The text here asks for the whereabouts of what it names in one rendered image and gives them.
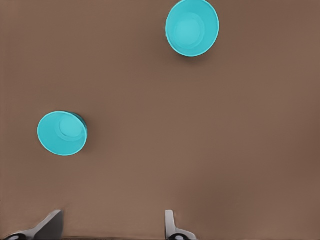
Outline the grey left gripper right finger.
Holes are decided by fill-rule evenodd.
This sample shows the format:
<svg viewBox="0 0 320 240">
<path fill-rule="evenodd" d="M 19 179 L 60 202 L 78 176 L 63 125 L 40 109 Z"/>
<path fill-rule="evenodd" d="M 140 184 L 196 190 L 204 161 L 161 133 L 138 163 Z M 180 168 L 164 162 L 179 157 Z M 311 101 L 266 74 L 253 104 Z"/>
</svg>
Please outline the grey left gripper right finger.
<svg viewBox="0 0 320 240">
<path fill-rule="evenodd" d="M 173 210 L 165 211 L 165 239 L 198 240 L 194 233 L 176 227 Z"/>
</svg>

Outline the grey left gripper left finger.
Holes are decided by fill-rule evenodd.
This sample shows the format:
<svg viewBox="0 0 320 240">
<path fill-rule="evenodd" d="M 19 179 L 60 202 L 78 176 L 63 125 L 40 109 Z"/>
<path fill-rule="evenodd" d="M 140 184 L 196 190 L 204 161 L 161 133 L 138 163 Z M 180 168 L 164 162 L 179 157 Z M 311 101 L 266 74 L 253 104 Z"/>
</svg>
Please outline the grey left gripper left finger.
<svg viewBox="0 0 320 240">
<path fill-rule="evenodd" d="M 19 231 L 4 240 L 61 240 L 64 231 L 64 211 L 55 210 L 31 229 Z"/>
</svg>

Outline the blue bowl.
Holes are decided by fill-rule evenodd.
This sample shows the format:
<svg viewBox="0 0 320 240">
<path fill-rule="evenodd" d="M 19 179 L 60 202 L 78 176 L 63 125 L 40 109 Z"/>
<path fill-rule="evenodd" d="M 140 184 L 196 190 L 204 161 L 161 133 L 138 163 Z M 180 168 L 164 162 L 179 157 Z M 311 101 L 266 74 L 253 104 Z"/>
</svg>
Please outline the blue bowl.
<svg viewBox="0 0 320 240">
<path fill-rule="evenodd" d="M 53 111 L 38 123 L 37 136 L 42 146 L 58 156 L 72 156 L 87 143 L 88 127 L 78 114 L 69 111 Z"/>
<path fill-rule="evenodd" d="M 170 10 L 165 22 L 165 36 L 170 47 L 189 58 L 209 51 L 219 31 L 217 11 L 206 0 L 179 1 Z"/>
</svg>

